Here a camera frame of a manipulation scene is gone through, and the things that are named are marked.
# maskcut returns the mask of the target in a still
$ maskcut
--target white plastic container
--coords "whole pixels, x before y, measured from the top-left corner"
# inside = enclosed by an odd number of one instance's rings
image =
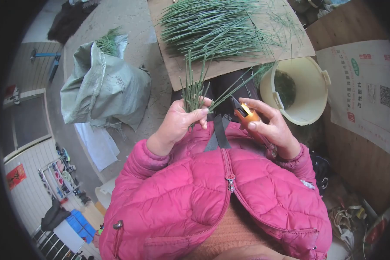
[[[279,93],[275,90],[275,71],[286,72],[296,84],[293,104],[284,109]],[[310,57],[278,61],[260,81],[260,95],[271,107],[279,109],[290,122],[305,126],[317,121],[327,104],[328,86],[331,85],[326,70]]]
[[[106,209],[109,208],[109,205],[111,203],[111,194],[113,193],[113,190],[115,188],[115,179],[117,179],[117,177],[112,178],[100,187],[95,188],[95,195],[97,195],[97,199]]]

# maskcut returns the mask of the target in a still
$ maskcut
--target zipper pull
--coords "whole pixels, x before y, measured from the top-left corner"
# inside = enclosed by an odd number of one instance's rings
[[[233,183],[233,180],[235,179],[235,175],[234,174],[227,174],[225,176],[225,179],[228,180],[228,189],[231,191],[231,193],[233,193],[235,190],[234,183]]]

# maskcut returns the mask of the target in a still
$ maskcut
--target qr code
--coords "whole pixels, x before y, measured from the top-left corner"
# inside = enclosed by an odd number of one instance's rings
[[[380,104],[390,107],[390,88],[380,85]]]

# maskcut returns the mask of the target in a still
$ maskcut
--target black backpack strap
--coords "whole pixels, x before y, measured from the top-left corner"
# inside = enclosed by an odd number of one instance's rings
[[[214,133],[209,140],[204,152],[213,151],[218,148],[231,148],[225,129],[228,127],[230,119],[227,116],[222,117],[221,114],[214,117]]]

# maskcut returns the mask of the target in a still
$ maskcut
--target woman's left hand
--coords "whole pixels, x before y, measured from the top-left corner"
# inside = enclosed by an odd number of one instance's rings
[[[183,99],[174,101],[159,129],[147,140],[147,148],[156,155],[166,156],[175,143],[185,136],[188,127],[193,123],[199,122],[203,129],[207,129],[207,107],[211,102],[205,97],[201,109],[186,113],[183,109]]]

